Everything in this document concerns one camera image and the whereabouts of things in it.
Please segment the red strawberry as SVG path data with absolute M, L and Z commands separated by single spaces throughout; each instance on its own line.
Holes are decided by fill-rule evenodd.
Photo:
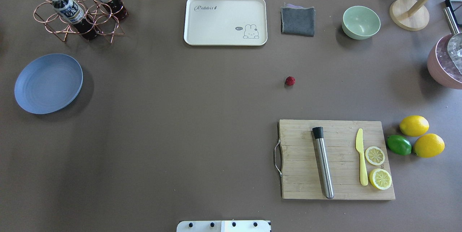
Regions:
M 292 76 L 287 77 L 284 82 L 286 86 L 293 86 L 295 83 L 296 83 L 296 79 Z

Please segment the blue plastic plate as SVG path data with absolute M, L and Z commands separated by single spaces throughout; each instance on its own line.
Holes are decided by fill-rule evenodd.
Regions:
M 51 53 L 33 60 L 21 71 L 14 96 L 23 110 L 44 115 L 74 101 L 82 85 L 81 65 L 67 54 Z

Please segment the cream rabbit tray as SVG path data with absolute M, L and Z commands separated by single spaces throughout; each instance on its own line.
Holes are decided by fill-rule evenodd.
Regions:
M 184 41 L 204 46 L 261 46 L 267 42 L 264 0 L 187 0 Z

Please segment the steel muddler black tip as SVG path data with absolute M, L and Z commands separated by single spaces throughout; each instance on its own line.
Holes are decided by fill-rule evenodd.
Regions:
M 322 189 L 325 197 L 331 200 L 334 198 L 334 188 L 328 163 L 327 148 L 324 141 L 323 127 L 314 127 L 312 131 L 318 151 Z

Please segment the grey folded cloth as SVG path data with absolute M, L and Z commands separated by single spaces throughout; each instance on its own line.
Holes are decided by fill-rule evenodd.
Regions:
M 282 33 L 313 37 L 315 34 L 314 7 L 287 4 L 280 8 Z

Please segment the wooden cutting board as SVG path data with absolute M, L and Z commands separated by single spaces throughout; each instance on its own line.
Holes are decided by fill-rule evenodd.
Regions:
M 335 200 L 394 200 L 394 188 L 379 190 L 360 183 L 360 158 L 356 136 L 363 130 L 363 147 L 375 146 L 386 153 L 380 121 L 333 121 L 281 119 L 278 148 L 282 157 L 282 197 L 325 200 L 314 127 L 323 127 Z

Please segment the green bowl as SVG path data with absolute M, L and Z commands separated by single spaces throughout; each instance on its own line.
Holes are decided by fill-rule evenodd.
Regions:
M 381 28 L 381 22 L 373 10 L 364 6 L 352 6 L 342 16 L 342 30 L 355 40 L 372 37 Z

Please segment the lemon half near knife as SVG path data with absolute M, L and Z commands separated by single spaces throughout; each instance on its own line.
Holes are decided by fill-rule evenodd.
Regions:
M 365 159 L 374 166 L 381 166 L 385 162 L 385 153 L 381 148 L 370 146 L 365 150 Z

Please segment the lemon half board edge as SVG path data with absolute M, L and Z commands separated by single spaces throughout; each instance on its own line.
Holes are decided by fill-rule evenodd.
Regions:
M 369 181 L 376 189 L 386 190 L 392 185 L 391 174 L 385 169 L 375 168 L 369 173 Z

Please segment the green lime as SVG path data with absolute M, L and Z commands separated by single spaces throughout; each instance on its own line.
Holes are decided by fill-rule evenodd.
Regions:
M 396 154 L 406 156 L 411 154 L 410 141 L 401 135 L 390 135 L 386 140 L 387 147 Z

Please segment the whole yellow lemon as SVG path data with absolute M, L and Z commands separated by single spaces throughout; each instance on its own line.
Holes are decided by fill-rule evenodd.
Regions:
M 419 137 L 414 144 L 414 153 L 423 158 L 439 155 L 445 149 L 444 140 L 434 133 Z
M 403 118 L 399 124 L 401 133 L 406 136 L 417 137 L 429 130 L 429 122 L 420 115 L 410 115 Z

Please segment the wooden stand round base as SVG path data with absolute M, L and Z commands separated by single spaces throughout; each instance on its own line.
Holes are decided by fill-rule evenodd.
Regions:
M 417 31 L 422 30 L 429 23 L 429 12 L 424 4 L 428 0 L 396 0 L 390 8 L 391 19 L 399 27 Z

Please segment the pink bowl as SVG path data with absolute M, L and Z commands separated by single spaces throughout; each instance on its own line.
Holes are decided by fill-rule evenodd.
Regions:
M 428 55 L 427 68 L 432 78 L 439 84 L 452 89 L 462 89 L 461 73 L 446 49 L 451 37 L 451 34 L 443 36 L 433 46 Z

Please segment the metal ice scoop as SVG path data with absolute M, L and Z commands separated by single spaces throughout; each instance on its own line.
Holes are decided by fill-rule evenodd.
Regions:
M 462 34 L 460 33 L 454 16 L 449 7 L 444 8 L 444 15 L 449 25 L 449 30 L 452 33 L 447 44 L 447 52 L 455 64 L 455 67 L 462 73 Z

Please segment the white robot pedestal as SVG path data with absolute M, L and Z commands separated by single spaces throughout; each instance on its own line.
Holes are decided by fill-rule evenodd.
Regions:
M 262 219 L 182 221 L 177 232 L 271 232 L 271 222 Z

